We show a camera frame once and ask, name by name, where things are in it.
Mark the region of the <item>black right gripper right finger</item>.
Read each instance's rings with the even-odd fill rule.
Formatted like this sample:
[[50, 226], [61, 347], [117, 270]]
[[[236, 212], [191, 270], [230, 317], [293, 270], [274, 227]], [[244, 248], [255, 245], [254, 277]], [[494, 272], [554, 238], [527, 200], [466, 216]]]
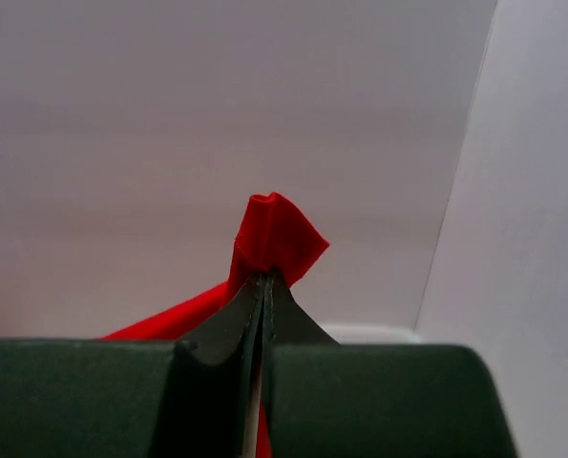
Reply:
[[514, 457], [483, 360], [457, 344], [342, 344], [264, 289], [263, 406], [276, 457]]

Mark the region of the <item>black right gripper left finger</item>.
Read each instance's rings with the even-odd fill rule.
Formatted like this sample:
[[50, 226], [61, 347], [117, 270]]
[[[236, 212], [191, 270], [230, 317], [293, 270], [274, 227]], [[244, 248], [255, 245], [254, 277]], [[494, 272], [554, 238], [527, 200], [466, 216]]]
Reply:
[[174, 340], [0, 339], [0, 457], [247, 457], [263, 275]]

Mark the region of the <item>red t shirt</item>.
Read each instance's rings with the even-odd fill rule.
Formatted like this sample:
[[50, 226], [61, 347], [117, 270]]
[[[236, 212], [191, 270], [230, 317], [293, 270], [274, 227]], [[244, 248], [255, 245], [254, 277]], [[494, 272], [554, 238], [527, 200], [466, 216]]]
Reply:
[[269, 457], [263, 370], [275, 344], [334, 344], [290, 288], [328, 248], [287, 198], [250, 197], [227, 281], [109, 335], [109, 341], [172, 341], [154, 452]]

